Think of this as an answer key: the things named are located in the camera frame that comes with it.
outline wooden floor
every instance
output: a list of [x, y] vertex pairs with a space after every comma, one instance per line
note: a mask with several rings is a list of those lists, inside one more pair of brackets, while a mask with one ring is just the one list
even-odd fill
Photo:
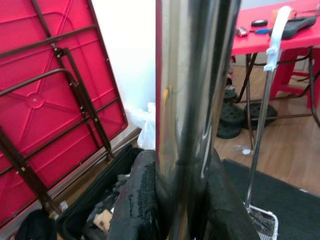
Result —
[[[244, 78], [245, 68], [234, 67], [232, 80], [237, 93]], [[252, 70], [251, 99], [262, 96], [265, 80], [262, 68]], [[310, 111], [306, 108], [306, 97], [272, 101], [270, 104], [279, 115]], [[250, 145], [247, 130], [243, 129], [241, 134], [233, 139], [216, 138], [214, 145], [222, 159], [251, 165], [250, 156], [235, 151], [237, 146]], [[320, 196], [320, 129], [312, 117], [278, 119], [271, 123], [265, 128], [260, 149], [259, 171]]]

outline red table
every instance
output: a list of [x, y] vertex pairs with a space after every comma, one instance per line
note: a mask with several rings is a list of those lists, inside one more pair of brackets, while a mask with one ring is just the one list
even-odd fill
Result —
[[[266, 28], [272, 28], [272, 11], [281, 8], [282, 6], [290, 6], [297, 12], [304, 12], [316, 9], [319, 0], [293, 0], [280, 4], [262, 6], [240, 10], [236, 27], [244, 27], [247, 30], [251, 29], [251, 22], [259, 19], [269, 21]], [[308, 16], [309, 13], [298, 14], [298, 17]], [[270, 44], [268, 34], [260, 35], [250, 32], [246, 37], [234, 37], [232, 55], [251, 54], [265, 52]], [[289, 40], [283, 40], [281, 49], [295, 49], [302, 47], [315, 46], [320, 44], [320, 20], [318, 19], [314, 26], [301, 30], [296, 36]]]

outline black floor mat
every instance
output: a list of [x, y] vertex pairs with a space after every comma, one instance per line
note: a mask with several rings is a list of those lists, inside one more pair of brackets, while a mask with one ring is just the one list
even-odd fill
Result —
[[[249, 168], [232, 160], [224, 160], [223, 165], [240, 196], [245, 199]], [[277, 216], [277, 240], [320, 240], [320, 197], [257, 172], [251, 204]]]

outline white wall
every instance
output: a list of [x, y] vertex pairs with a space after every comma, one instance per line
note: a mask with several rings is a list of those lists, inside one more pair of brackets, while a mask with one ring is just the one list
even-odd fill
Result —
[[[124, 107], [156, 100], [155, 0], [92, 0]], [[115, 146], [136, 127], [113, 139]]]

